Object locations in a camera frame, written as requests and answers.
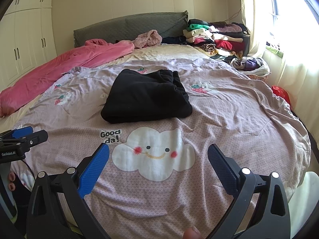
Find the left hand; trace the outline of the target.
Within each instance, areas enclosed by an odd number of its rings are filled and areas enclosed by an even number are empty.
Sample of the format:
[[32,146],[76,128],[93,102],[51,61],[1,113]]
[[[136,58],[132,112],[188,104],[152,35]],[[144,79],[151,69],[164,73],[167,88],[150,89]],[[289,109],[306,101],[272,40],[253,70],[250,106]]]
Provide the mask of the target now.
[[9,184],[8,184],[8,189],[13,192],[15,190],[15,184],[14,184],[14,181],[16,179],[16,175],[14,174],[14,172],[10,172],[8,174],[8,181],[9,181]]

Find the right hand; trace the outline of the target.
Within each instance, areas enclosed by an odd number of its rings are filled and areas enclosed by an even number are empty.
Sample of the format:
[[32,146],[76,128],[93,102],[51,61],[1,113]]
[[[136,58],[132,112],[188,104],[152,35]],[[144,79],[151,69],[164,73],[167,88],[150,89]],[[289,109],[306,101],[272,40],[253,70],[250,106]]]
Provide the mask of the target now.
[[183,234],[183,239],[202,239],[202,235],[196,227],[187,228]]

